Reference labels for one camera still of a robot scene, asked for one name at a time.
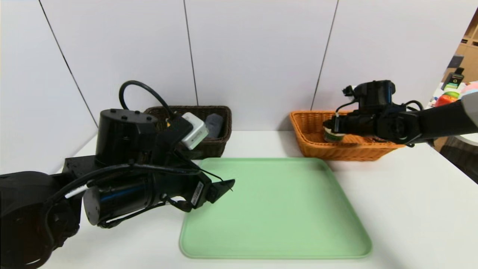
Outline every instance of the sticker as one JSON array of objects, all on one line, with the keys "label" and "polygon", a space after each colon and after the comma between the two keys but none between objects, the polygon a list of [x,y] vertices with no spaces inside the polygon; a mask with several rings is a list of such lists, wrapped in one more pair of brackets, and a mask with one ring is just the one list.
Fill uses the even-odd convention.
[{"label": "sticker", "polygon": [[203,190],[204,184],[202,182],[199,182],[196,186],[196,190],[194,191],[193,198],[191,199],[191,203],[193,206],[196,206],[197,200],[199,200],[199,197],[201,196],[201,192]]}]

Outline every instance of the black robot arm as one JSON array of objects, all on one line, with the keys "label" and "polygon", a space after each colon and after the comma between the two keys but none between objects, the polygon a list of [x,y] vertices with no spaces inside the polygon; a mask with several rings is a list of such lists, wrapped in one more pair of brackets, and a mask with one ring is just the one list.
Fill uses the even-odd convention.
[{"label": "black robot arm", "polygon": [[[478,132],[478,126],[461,100],[427,110],[417,101],[394,104],[391,96],[395,85],[389,80],[363,83],[355,89],[348,86],[343,93],[352,99],[349,104],[358,102],[358,109],[346,115],[336,113],[325,121],[324,126],[334,133],[412,145],[442,136]],[[419,110],[411,107],[412,103],[417,104]]]},{"label": "black robot arm", "polygon": [[[128,81],[122,91],[130,84],[143,85]],[[157,122],[139,111],[104,110],[95,155],[65,159],[60,174],[0,175],[2,268],[43,265],[78,232],[82,199],[91,224],[112,228],[166,204],[189,212],[232,188],[234,179],[211,174],[221,180],[212,182],[176,149],[191,123],[173,114],[158,132]]]}]

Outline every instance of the wicker basket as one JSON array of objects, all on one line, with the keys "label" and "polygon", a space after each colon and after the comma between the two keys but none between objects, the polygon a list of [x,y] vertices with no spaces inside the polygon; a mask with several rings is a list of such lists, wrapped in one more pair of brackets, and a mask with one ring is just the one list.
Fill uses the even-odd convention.
[{"label": "wicker basket", "polygon": [[376,142],[372,138],[351,134],[346,135],[340,143],[328,143],[324,140],[322,124],[334,114],[333,111],[295,111],[290,114],[297,142],[304,156],[343,161],[375,161],[404,146],[391,142]]},{"label": "wicker basket", "polygon": [[[221,157],[226,143],[231,136],[232,116],[231,109],[227,106],[170,106],[171,110],[178,113],[191,112],[201,120],[205,121],[207,116],[216,113],[224,120],[221,133],[218,138],[206,138],[194,150],[183,150],[183,153],[193,159],[205,159],[210,157]],[[145,113],[158,118],[156,129],[162,131],[166,129],[167,112],[164,107],[151,107]]]}]

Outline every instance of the gray object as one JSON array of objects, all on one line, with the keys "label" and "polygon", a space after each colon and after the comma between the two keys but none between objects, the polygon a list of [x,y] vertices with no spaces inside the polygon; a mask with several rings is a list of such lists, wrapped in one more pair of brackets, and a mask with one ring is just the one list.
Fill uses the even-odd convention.
[{"label": "gray object", "polygon": [[454,55],[454,56],[451,58],[451,61],[450,61],[450,63],[448,64],[448,67],[447,67],[447,68],[458,68],[458,67],[460,67],[461,62],[463,62],[463,58],[464,58],[463,55]]},{"label": "gray object", "polygon": [[209,131],[209,134],[206,136],[208,138],[218,138],[219,134],[221,133],[222,124],[224,119],[217,115],[211,114],[206,118],[206,128]]}]

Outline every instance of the light green plastic tray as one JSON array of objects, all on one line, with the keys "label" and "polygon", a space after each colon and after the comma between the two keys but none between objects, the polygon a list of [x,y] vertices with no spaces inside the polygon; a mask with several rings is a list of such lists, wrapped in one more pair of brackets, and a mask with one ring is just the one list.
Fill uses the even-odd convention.
[{"label": "light green plastic tray", "polygon": [[236,184],[234,192],[187,214],[180,248],[190,258],[341,259],[372,249],[320,159],[210,158],[201,168]]}]

